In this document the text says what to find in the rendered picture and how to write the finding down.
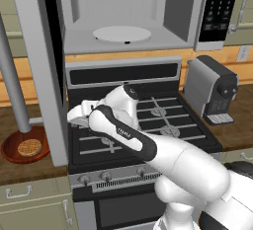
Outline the grey coffee machine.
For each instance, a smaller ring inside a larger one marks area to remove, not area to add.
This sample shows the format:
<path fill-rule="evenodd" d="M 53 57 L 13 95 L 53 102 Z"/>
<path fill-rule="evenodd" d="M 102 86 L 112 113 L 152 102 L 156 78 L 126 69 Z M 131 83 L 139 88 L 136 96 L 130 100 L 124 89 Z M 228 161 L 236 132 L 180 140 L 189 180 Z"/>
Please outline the grey coffee machine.
<path fill-rule="evenodd" d="M 238 90 L 238 76 L 208 55 L 188 64 L 183 93 L 192 109 L 210 125 L 233 123 L 228 109 Z"/>

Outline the white wall socket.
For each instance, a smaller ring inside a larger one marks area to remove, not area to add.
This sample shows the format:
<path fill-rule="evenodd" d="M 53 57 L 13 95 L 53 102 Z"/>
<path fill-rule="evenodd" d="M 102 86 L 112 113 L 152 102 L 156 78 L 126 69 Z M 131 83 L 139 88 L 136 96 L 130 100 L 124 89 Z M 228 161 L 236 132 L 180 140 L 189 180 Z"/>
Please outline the white wall socket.
<path fill-rule="evenodd" d="M 249 45 L 241 45 L 237 54 L 237 62 L 245 62 L 247 60 L 247 55 L 249 52 Z"/>

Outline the beige drawer front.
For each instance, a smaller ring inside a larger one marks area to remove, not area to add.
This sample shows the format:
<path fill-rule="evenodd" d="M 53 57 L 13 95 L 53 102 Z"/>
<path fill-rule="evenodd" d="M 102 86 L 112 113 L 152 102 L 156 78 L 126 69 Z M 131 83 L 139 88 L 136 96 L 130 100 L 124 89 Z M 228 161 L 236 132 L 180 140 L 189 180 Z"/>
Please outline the beige drawer front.
<path fill-rule="evenodd" d="M 239 149 L 233 151 L 226 151 L 221 153 L 221 162 L 222 163 L 230 163 L 235 161 L 246 161 L 253 163 L 253 161 L 247 161 L 244 158 L 240 157 L 240 154 L 244 152 L 247 157 L 253 157 L 253 147 L 246 149 Z"/>
<path fill-rule="evenodd" d="M 57 177 L 0 187 L 0 204 L 71 193 L 68 177 Z"/>

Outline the grey microwave door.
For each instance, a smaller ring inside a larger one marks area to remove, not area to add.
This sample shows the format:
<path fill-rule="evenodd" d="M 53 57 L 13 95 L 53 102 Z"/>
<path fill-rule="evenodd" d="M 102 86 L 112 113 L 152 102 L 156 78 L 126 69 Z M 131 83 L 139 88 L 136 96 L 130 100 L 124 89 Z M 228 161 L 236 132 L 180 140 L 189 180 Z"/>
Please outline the grey microwave door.
<path fill-rule="evenodd" d="M 15 0 L 53 165 L 68 164 L 61 0 Z"/>

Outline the red-brown bowl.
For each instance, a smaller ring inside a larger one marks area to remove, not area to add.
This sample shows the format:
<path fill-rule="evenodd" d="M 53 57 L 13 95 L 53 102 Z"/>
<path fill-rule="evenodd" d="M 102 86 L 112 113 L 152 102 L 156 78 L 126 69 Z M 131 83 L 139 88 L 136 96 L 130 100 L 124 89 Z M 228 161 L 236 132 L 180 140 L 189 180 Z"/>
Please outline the red-brown bowl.
<path fill-rule="evenodd" d="M 18 146 L 25 140 L 37 139 L 42 144 L 42 150 L 35 156 L 24 157 L 18 152 Z M 15 164 L 30 164 L 37 162 L 49 153 L 49 146 L 43 126 L 33 126 L 27 133 L 16 131 L 12 133 L 1 145 L 2 156 Z"/>

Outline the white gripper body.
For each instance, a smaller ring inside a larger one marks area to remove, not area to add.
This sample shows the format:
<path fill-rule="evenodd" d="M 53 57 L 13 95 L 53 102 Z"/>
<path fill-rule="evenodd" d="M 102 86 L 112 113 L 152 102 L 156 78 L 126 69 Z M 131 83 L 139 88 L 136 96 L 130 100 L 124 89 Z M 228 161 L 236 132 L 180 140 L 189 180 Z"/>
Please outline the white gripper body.
<path fill-rule="evenodd" d="M 71 124 L 87 127 L 89 114 L 97 105 L 98 101 L 83 100 L 80 105 L 67 113 L 67 121 Z"/>

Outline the black oven door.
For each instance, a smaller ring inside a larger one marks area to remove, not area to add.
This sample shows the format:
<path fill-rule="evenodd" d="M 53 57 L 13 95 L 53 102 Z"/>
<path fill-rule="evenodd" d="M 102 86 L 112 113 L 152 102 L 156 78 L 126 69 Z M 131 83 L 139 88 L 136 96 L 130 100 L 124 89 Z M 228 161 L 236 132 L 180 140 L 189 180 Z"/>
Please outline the black oven door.
<path fill-rule="evenodd" d="M 102 192 L 78 188 L 72 196 L 79 230 L 151 230 L 166 208 L 153 185 Z"/>

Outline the beige wall cupboard door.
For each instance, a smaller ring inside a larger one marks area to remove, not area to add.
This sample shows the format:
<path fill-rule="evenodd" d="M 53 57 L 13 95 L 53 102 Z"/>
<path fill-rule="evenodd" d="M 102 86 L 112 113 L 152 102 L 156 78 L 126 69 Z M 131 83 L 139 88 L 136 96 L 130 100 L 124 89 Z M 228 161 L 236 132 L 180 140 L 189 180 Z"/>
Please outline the beige wall cupboard door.
<path fill-rule="evenodd" d="M 236 16 L 231 14 L 230 24 L 236 22 Z M 227 31 L 225 45 L 244 45 L 253 44 L 253 0 L 247 0 L 246 6 L 243 12 L 241 23 L 235 33 L 230 35 Z"/>

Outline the grey stove knob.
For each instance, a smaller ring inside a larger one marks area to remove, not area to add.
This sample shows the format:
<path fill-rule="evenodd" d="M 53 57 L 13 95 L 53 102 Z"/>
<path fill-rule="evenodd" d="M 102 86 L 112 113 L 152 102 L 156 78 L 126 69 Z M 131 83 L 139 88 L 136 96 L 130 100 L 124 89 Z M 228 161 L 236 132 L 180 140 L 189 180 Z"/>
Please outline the grey stove knob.
<path fill-rule="evenodd" d="M 143 179 L 146 174 L 146 169 L 144 167 L 139 167 L 136 170 L 137 174 Z"/>
<path fill-rule="evenodd" d="M 87 186 L 90 183 L 90 177 L 87 175 L 82 175 L 79 177 L 79 182 L 83 185 L 83 186 Z"/>
<path fill-rule="evenodd" d="M 112 175 L 110 172 L 105 171 L 101 174 L 101 179 L 107 183 L 112 179 Z"/>

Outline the black gas stove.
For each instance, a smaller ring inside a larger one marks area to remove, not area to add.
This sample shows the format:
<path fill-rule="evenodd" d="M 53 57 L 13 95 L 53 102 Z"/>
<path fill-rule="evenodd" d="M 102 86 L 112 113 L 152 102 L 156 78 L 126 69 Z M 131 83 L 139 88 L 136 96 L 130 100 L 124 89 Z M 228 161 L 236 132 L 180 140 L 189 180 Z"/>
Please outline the black gas stove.
<path fill-rule="evenodd" d="M 222 146 L 179 94 L 182 58 L 167 56 L 143 59 L 68 63 L 65 68 L 69 106 L 83 100 L 101 100 L 122 84 L 139 97 L 145 113 L 139 125 L 146 132 L 166 134 L 188 141 L 219 160 Z M 91 187 L 93 192 L 153 185 L 159 173 L 126 152 L 120 144 L 97 137 L 86 127 L 69 126 L 68 175 L 72 191 Z M 142 179 L 136 172 L 146 169 Z M 108 171 L 109 182 L 101 179 Z M 87 175 L 83 186 L 79 177 Z"/>

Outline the brown round waffle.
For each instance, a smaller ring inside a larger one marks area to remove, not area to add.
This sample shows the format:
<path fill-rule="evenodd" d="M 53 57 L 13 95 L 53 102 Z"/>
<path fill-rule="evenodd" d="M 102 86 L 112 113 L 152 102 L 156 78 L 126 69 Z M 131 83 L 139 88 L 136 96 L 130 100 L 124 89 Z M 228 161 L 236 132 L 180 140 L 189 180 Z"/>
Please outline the brown round waffle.
<path fill-rule="evenodd" d="M 18 146 L 18 152 L 24 157 L 35 156 L 42 150 L 42 144 L 37 139 L 28 139 Z"/>

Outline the white microwave turntable plate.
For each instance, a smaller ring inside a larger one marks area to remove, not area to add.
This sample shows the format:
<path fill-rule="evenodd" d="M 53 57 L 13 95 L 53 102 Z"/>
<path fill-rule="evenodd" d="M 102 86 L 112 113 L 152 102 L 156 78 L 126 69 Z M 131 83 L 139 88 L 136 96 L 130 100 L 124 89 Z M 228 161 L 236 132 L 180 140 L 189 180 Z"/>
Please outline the white microwave turntable plate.
<path fill-rule="evenodd" d="M 150 39 L 151 31 L 132 26 L 111 26 L 93 32 L 97 40 L 111 43 L 131 43 Z"/>

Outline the beige wall cupboard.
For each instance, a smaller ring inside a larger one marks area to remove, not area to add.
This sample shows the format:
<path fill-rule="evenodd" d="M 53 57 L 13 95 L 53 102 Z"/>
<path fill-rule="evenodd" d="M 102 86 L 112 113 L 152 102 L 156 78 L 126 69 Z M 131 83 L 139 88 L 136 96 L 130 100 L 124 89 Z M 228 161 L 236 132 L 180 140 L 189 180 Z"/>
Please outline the beige wall cupboard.
<path fill-rule="evenodd" d="M 15 1 L 0 0 L 0 14 L 2 16 L 12 55 L 14 57 L 25 57 L 27 55 L 26 47 L 20 27 Z"/>

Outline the grey microwave oven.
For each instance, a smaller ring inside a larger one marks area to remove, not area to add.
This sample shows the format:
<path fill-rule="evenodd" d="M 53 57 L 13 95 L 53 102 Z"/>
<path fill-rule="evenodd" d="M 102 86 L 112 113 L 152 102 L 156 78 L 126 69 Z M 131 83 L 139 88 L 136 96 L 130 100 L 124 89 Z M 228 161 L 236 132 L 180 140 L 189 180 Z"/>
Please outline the grey microwave oven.
<path fill-rule="evenodd" d="M 235 0 L 61 0 L 66 54 L 221 49 Z M 151 31 L 148 40 L 111 43 L 93 32 L 111 26 Z"/>

